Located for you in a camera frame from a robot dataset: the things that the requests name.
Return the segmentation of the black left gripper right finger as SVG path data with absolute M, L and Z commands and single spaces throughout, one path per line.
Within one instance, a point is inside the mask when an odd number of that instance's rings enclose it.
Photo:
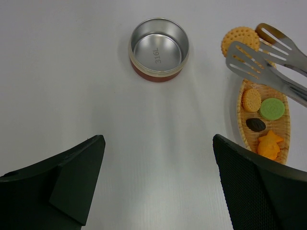
M 235 230 L 305 230 L 307 173 L 213 137 L 228 212 Z

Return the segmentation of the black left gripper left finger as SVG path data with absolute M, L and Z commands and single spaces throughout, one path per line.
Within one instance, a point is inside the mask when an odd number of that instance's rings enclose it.
M 106 142 L 96 135 L 0 178 L 2 230 L 80 230 L 86 225 Z

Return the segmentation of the dark chocolate leaf cookie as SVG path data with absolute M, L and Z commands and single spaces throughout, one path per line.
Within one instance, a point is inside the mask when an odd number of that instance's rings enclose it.
M 249 118 L 246 120 L 247 127 L 253 132 L 261 132 L 266 129 L 265 123 L 259 118 Z

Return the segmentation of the green round cookie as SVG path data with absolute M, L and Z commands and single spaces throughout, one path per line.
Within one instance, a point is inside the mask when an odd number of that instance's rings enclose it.
M 268 98 L 261 103 L 259 112 L 263 118 L 275 121 L 284 115 L 285 105 L 277 98 Z

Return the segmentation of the small round sandwich cookie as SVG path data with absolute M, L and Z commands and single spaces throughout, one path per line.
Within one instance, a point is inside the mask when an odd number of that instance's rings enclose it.
M 242 104 L 246 111 L 257 112 L 261 106 L 261 95 L 256 89 L 247 89 L 242 95 Z

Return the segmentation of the stainless steel tongs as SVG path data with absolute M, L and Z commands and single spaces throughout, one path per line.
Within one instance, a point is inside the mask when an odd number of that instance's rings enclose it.
M 256 33 L 261 39 L 260 50 L 234 41 L 226 56 L 226 65 L 238 76 L 257 84 L 267 85 L 298 102 L 307 105 L 306 87 L 275 69 L 270 63 L 307 75 L 307 56 L 284 33 L 273 26 L 260 23 Z

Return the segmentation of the large round dotted biscuit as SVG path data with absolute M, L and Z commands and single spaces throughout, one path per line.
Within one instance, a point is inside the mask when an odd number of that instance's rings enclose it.
M 255 30 L 244 26 L 236 27 L 230 30 L 222 39 L 221 51 L 224 57 L 226 57 L 228 48 L 233 41 L 239 41 L 255 51 L 258 51 L 260 47 L 260 38 Z

